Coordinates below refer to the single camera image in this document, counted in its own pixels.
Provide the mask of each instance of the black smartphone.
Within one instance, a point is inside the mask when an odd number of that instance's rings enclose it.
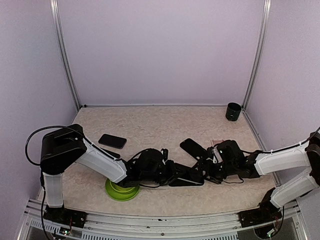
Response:
[[[103,134],[102,137],[99,139],[98,143],[102,145],[106,145],[109,147],[113,147],[116,149],[122,149],[124,145],[126,144],[127,139],[119,137],[119,136],[113,136],[109,134]]]

